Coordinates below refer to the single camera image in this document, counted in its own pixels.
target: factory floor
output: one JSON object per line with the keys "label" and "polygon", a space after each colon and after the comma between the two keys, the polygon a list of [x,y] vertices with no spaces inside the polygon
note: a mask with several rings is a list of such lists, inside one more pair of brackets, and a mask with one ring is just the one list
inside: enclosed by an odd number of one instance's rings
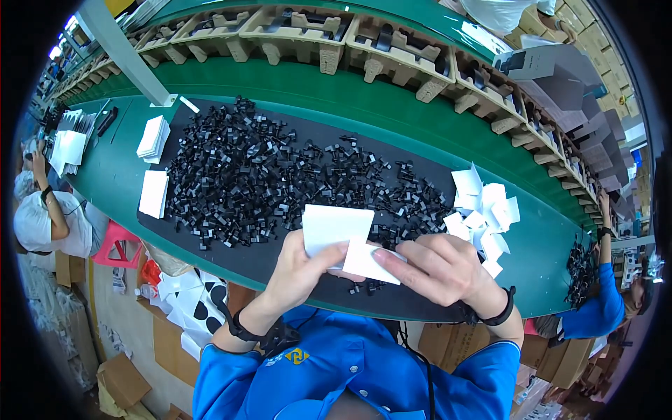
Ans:
{"label": "factory floor", "polygon": [[[154,360],[153,315],[136,301],[133,293],[136,270],[126,270],[126,293],[119,294],[112,289],[112,267],[98,265],[91,260],[89,263],[93,264],[93,288],[89,287],[92,279],[90,269],[86,283],[78,286],[87,299],[91,322],[97,323],[96,332],[104,352],[100,356],[110,359],[119,354],[107,334],[107,329],[114,330],[124,347],[132,352],[131,361],[137,370],[152,386],[152,390],[141,400],[145,407],[158,419],[166,416],[171,403],[191,415],[194,389]],[[409,345],[414,349],[417,349],[423,325],[407,323]]]}

